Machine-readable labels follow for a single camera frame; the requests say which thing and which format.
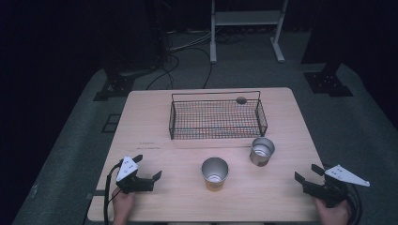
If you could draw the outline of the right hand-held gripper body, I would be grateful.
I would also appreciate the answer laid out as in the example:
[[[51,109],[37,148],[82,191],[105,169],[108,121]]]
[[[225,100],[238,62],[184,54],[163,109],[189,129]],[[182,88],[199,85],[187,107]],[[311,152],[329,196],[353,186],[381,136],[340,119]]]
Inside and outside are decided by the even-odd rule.
[[[333,166],[325,170],[323,175],[324,184],[319,185],[307,181],[302,186],[303,192],[322,200],[327,208],[332,208],[336,204],[348,199],[347,184],[369,187],[371,184],[341,165]]]

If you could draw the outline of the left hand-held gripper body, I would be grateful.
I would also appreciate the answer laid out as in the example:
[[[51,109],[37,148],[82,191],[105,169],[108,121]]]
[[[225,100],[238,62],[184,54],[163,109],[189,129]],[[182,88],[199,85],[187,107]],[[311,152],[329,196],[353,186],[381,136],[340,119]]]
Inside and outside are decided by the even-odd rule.
[[[133,157],[124,157],[121,167],[116,176],[116,185],[124,192],[152,191],[154,181],[152,179],[140,178],[137,176],[138,163],[132,161]]]

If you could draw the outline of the silver metal cup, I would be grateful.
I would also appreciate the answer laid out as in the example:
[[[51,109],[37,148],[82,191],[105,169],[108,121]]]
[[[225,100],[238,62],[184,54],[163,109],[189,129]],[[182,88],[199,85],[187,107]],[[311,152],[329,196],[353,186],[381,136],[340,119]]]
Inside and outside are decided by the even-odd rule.
[[[268,138],[259,137],[252,142],[250,160],[254,165],[264,167],[268,164],[274,152],[274,143]]]

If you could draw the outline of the orange metal cup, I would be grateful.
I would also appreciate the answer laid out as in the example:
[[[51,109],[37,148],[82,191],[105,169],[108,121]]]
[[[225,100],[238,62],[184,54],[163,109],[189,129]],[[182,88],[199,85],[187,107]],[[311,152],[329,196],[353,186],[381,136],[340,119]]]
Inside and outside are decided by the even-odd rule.
[[[229,166],[220,157],[210,157],[203,162],[201,172],[207,189],[210,191],[219,191],[222,189],[224,181],[229,174]]]

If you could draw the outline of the black wire mesh basket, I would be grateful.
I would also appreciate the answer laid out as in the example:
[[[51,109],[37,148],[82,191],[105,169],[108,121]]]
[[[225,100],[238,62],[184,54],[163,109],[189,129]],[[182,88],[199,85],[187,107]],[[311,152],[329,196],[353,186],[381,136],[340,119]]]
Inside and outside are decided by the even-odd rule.
[[[246,98],[246,104],[238,104],[239,97]],[[172,140],[255,138],[268,130],[260,91],[182,93],[171,98]]]

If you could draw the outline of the person's right hand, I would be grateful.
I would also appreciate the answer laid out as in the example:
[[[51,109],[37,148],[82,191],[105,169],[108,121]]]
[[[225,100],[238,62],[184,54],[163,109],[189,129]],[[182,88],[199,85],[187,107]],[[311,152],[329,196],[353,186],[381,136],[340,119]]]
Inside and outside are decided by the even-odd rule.
[[[327,208],[320,199],[313,198],[313,201],[322,225],[347,225],[351,214],[347,201],[339,202],[332,208]]]

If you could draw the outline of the person's left hand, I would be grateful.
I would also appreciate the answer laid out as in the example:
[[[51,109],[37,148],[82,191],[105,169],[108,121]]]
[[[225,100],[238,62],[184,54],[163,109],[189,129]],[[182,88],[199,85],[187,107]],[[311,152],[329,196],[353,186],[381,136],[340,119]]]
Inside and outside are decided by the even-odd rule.
[[[113,191],[114,219],[129,220],[134,206],[135,193],[124,193],[119,187]]]

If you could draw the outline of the white metal stand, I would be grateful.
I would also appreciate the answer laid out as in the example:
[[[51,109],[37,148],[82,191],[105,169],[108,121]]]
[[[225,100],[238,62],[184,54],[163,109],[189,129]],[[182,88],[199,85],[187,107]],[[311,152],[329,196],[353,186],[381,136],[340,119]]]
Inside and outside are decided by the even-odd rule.
[[[245,26],[245,25],[275,25],[276,31],[271,37],[270,43],[279,63],[284,63],[285,59],[279,45],[279,38],[283,28],[284,17],[288,5],[288,0],[283,0],[282,6],[278,10],[260,11],[231,11],[220,12],[215,9],[215,0],[211,1],[210,19],[210,44],[209,61],[217,62],[216,28],[221,26]]]

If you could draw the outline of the grey table side bracket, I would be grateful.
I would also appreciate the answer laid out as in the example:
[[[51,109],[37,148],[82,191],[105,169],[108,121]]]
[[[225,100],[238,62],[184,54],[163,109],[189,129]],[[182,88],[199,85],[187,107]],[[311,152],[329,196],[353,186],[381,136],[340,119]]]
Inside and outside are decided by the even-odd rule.
[[[104,196],[105,195],[105,190],[100,189],[100,190],[93,190],[92,192],[89,192],[86,194],[85,198],[87,200],[92,200],[95,196]]]

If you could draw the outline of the black stand base plate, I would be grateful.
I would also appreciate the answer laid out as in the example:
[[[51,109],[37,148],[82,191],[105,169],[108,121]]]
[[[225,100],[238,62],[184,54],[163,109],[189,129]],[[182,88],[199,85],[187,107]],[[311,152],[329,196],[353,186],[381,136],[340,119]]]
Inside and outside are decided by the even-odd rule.
[[[130,93],[135,82],[133,75],[122,75],[114,67],[106,67],[104,72],[106,75],[105,83],[94,96],[94,101],[122,98]]]
[[[337,76],[341,62],[327,62],[320,71],[305,72],[304,77],[315,94],[328,94],[330,97],[352,97],[350,89],[342,84]]]

